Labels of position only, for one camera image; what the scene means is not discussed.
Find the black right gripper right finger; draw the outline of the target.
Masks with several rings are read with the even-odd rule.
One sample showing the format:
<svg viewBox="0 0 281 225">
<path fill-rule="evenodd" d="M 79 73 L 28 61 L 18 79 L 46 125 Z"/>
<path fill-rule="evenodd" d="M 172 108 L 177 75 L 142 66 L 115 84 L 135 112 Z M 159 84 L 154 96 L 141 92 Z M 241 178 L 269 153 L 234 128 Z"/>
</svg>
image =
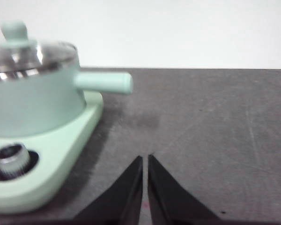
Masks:
<svg viewBox="0 0 281 225">
<path fill-rule="evenodd" d="M 225 225 L 187 192 L 153 155 L 148 156 L 148 197 L 155 225 Z"/>
</svg>

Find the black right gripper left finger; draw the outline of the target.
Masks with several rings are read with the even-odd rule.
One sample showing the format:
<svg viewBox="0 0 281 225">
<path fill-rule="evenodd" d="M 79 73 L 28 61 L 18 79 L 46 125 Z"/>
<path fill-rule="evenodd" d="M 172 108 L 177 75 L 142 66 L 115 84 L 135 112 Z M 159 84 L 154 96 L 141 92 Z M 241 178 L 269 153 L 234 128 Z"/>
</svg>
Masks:
<svg viewBox="0 0 281 225">
<path fill-rule="evenodd" d="M 137 156 L 115 182 L 75 217 L 80 225 L 137 225 L 143 192 L 143 158 Z"/>
</svg>

